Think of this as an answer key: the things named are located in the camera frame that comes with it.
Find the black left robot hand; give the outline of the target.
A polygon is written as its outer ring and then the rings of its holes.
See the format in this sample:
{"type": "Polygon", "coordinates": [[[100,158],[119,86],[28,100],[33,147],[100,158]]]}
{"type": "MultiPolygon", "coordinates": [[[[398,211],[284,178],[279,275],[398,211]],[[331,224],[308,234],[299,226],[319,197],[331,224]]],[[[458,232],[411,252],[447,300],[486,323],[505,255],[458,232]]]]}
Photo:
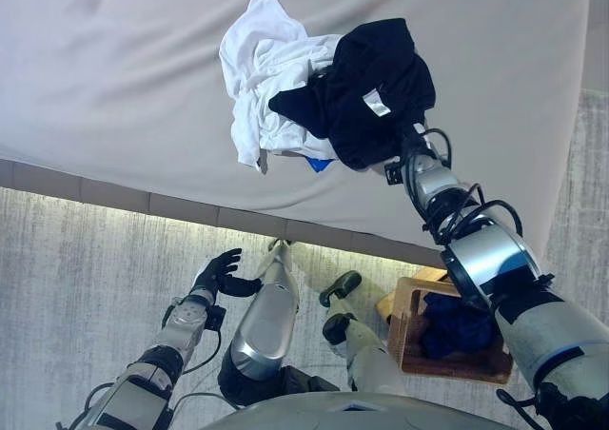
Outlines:
{"type": "Polygon", "coordinates": [[[209,264],[197,274],[190,292],[206,291],[213,298],[217,293],[246,298],[257,294],[263,284],[260,278],[246,280],[233,275],[238,269],[242,249],[230,249],[213,258],[209,264]]]}

